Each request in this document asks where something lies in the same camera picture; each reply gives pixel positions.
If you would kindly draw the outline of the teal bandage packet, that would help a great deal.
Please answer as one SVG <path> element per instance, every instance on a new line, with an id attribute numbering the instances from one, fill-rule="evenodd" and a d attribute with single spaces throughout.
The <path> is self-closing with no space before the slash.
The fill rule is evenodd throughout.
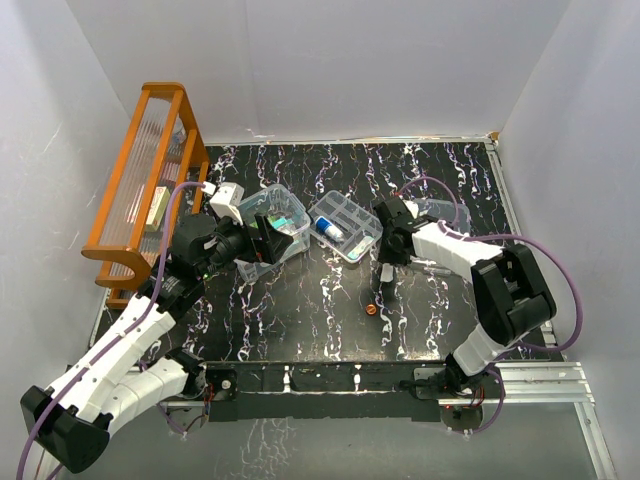
<path id="1" fill-rule="evenodd" d="M 272 215 L 268 217 L 268 221 L 276 231 L 282 234 L 297 237 L 301 233 L 301 227 L 293 217 Z"/>

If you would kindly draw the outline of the white paper leaflet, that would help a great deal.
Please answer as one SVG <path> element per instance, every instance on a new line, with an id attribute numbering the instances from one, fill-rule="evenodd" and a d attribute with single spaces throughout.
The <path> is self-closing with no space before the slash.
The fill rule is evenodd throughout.
<path id="1" fill-rule="evenodd" d="M 390 264 L 383 264 L 380 272 L 380 282 L 390 283 L 394 279 L 394 267 Z"/>

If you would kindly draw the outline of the clear medicine kit box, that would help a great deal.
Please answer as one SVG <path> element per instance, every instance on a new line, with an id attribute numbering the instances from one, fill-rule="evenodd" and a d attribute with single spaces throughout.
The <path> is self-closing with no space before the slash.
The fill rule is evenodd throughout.
<path id="1" fill-rule="evenodd" d="M 236 260 L 238 272 L 246 283 L 256 283 L 261 276 L 309 249 L 311 219 L 301 201 L 285 186 L 273 184 L 245 198 L 239 212 L 252 227 L 257 226 L 255 215 L 264 215 L 275 230 L 292 238 L 292 243 L 274 264 Z"/>

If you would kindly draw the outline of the clear divided organizer tray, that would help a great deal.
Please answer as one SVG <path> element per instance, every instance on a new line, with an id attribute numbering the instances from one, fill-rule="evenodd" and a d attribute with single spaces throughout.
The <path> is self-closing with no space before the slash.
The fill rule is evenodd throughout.
<path id="1" fill-rule="evenodd" d="M 383 228 L 378 218 L 336 190 L 326 193 L 307 212 L 312 220 L 310 234 L 350 264 L 359 263 L 381 239 Z M 327 218 L 344 233 L 342 243 L 316 230 L 315 221 L 319 216 Z"/>

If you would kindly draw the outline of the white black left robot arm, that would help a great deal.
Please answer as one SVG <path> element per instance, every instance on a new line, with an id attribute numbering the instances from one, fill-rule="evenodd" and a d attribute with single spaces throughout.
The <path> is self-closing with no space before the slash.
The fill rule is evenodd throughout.
<path id="1" fill-rule="evenodd" d="M 171 330 L 204 294 L 213 273 L 235 260 L 278 262 L 293 243 L 265 214 L 244 222 L 205 214 L 165 228 L 150 277 L 110 329 L 48 387 L 20 399 L 29 432 L 19 465 L 38 444 L 61 468 L 80 473 L 104 452 L 124 424 L 167 397 L 200 396 L 207 376 L 191 354 L 174 350 L 140 373 L 123 378 L 145 351 Z"/>

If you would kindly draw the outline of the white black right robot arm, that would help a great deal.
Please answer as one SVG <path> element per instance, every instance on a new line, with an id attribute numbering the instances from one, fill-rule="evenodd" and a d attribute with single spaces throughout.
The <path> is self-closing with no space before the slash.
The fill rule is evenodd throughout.
<path id="1" fill-rule="evenodd" d="M 393 280 L 396 266 L 420 258 L 451 270 L 473 287 L 478 324 L 446 357 L 444 369 L 418 385 L 471 395 L 490 364 L 556 315 L 555 300 L 528 247 L 499 247 L 450 232 L 442 221 L 414 215 L 398 197 L 377 204 L 374 211 L 383 227 L 378 254 L 382 282 Z"/>

